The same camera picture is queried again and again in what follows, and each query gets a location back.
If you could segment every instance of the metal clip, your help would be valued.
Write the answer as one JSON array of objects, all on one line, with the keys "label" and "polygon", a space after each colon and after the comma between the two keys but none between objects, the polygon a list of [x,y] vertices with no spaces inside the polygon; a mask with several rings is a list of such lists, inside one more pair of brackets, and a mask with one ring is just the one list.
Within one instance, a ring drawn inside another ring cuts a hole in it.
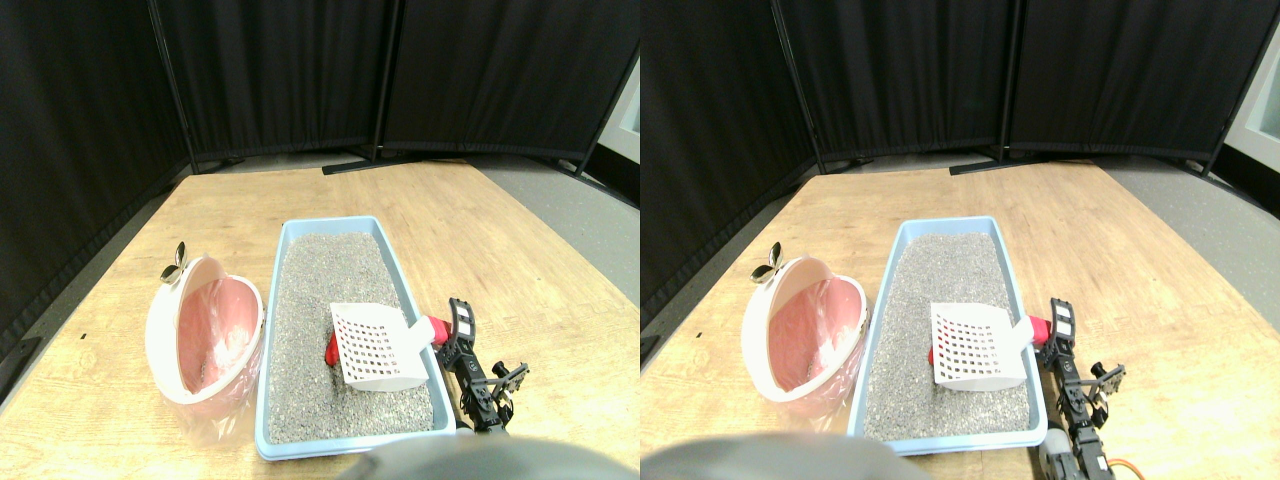
[{"label": "metal clip", "polygon": [[751,282],[756,284],[769,282],[769,279],[778,273],[778,269],[782,268],[781,242],[774,242],[773,248],[769,248],[768,261],[769,262],[767,265],[756,266],[755,270],[751,271]]},{"label": "metal clip", "polygon": [[187,260],[187,243],[178,242],[178,250],[173,253],[174,265],[164,268],[164,271],[160,273],[160,282],[164,282],[170,285],[178,283],[178,279],[182,278],[182,270],[187,268],[186,260]]}]

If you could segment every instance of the blue litter box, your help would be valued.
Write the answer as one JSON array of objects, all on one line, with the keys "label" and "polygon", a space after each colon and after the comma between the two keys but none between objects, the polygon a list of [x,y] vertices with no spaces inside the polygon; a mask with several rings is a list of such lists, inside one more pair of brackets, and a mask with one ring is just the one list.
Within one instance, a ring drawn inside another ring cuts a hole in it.
[{"label": "blue litter box", "polygon": [[271,411],[271,403],[266,393],[270,392],[271,385],[270,365],[271,338],[274,329],[273,319],[275,317],[275,287],[280,283],[280,264],[284,262],[284,253],[288,251],[289,243],[293,243],[293,239],[301,236],[308,233],[337,234],[348,232],[364,232],[374,236],[374,239],[378,242],[378,247],[383,253],[383,264],[387,265],[387,270],[392,274],[392,282],[396,283],[396,294],[399,296],[401,308],[404,311],[404,319],[408,320],[411,326],[419,319],[417,303],[413,303],[413,296],[408,292],[408,285],[404,283],[404,274],[401,271],[399,261],[396,260],[396,252],[392,251],[390,242],[387,241],[387,234],[383,232],[383,225],[378,223],[378,219],[372,216],[344,216],[285,221],[284,228],[280,229],[280,244],[275,250],[275,270],[271,274],[271,294],[266,305],[266,338],[262,343],[262,366],[257,380],[257,413],[255,419],[256,428],[253,431],[253,439],[257,443],[257,453],[262,456],[262,458],[275,461],[342,453],[360,453],[367,452],[374,447],[407,438],[454,434],[456,424],[453,419],[453,406],[452,402],[449,402],[449,393],[444,388],[444,375],[440,372],[440,366],[435,361],[435,351],[425,348],[421,353],[422,364],[426,365],[426,372],[428,376],[430,376],[430,380],[426,381],[428,388],[431,392],[431,410],[435,412],[431,430],[284,444],[273,444],[268,442],[266,420]]},{"label": "blue litter box", "polygon": [[[867,421],[867,381],[868,376],[870,376],[872,362],[876,360],[876,344],[879,342],[881,317],[884,314],[884,305],[888,303],[888,289],[893,283],[893,271],[897,268],[897,261],[902,257],[902,251],[906,250],[908,243],[916,237],[928,233],[989,234],[997,247],[996,259],[1000,261],[1001,270],[1005,273],[1005,287],[1009,292],[1009,307],[1012,310],[1015,319],[1021,319],[1025,315],[1020,301],[1021,294],[1018,292],[1018,280],[1014,278],[1014,268],[1009,262],[1009,251],[1005,250],[1005,239],[1000,236],[1000,227],[996,225],[996,219],[991,216],[965,216],[904,221],[902,227],[897,229],[897,239],[893,241],[893,250],[888,256],[888,266],[884,268],[884,279],[881,280],[881,291],[876,297],[876,314],[872,316],[872,323],[867,328],[867,355],[863,364],[858,369],[858,384],[854,388],[854,404],[852,411],[849,415],[850,436],[865,435],[864,422]],[[1039,445],[1044,442],[1048,420],[1044,416],[1044,392],[1041,390],[1039,367],[1036,364],[1036,351],[1029,344],[1025,349],[1023,349],[1023,367],[1027,369],[1027,383],[1023,384],[1023,388],[1027,388],[1028,399],[1030,401],[1030,424],[1027,425],[1027,430],[979,435],[919,438],[886,442],[886,444],[900,456]]]}]

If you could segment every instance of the black partition panel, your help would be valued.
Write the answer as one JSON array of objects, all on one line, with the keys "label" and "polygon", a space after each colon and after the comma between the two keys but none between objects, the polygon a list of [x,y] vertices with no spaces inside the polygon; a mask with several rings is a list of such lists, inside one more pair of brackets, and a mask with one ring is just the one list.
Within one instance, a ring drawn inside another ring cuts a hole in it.
[{"label": "black partition panel", "polygon": [[1010,147],[1210,160],[1276,0],[1028,0]]},{"label": "black partition panel", "polygon": [[145,1],[0,0],[0,357],[184,161]]},{"label": "black partition panel", "polygon": [[814,150],[769,3],[645,1],[641,12],[643,328]]},{"label": "black partition panel", "polygon": [[387,148],[584,160],[640,41],[637,0],[406,0]]},{"label": "black partition panel", "polygon": [[780,6],[823,160],[998,143],[1011,1]]},{"label": "black partition panel", "polygon": [[390,0],[161,0],[197,160],[372,142]]}]

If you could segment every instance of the litter scoop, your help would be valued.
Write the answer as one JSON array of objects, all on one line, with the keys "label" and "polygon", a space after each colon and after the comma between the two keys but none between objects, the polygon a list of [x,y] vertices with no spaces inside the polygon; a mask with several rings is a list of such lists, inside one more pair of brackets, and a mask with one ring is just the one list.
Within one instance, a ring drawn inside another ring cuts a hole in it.
[{"label": "litter scoop", "polygon": [[380,303],[329,303],[329,310],[348,385],[399,392],[426,383],[421,353],[435,338],[426,317],[408,326],[399,308]]},{"label": "litter scoop", "polygon": [[1021,351],[1032,323],[1009,324],[1009,311],[982,303],[933,303],[933,381],[952,390],[995,392],[1027,381]]}]

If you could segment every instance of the wooden table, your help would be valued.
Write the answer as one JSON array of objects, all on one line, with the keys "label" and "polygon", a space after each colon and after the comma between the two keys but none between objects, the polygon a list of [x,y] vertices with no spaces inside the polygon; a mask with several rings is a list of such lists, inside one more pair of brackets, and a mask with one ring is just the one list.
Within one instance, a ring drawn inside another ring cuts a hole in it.
[{"label": "wooden table", "polygon": [[512,435],[639,466],[636,307],[480,172],[424,163],[330,177],[307,169],[184,179],[0,413],[0,476],[333,477],[351,466],[356,456],[266,462],[251,438],[188,447],[142,342],[160,270],[179,241],[252,280],[265,301],[280,225],[347,215],[381,221],[424,315],[449,319],[451,296],[472,305],[481,362],[529,362]]},{"label": "wooden table", "polygon": [[[755,392],[742,364],[748,278],[773,242],[787,257],[824,260],[874,300],[902,221],[965,215],[996,218],[1029,315],[1047,317],[1050,297],[1075,306],[1078,365],[1128,369],[1101,430],[1108,457],[1151,479],[1280,470],[1280,335],[1111,177],[1061,163],[809,180],[643,375],[644,454],[705,435],[804,429]],[[831,430],[846,426],[841,412]],[[911,460],[937,479],[1032,476],[1028,449]]]}]

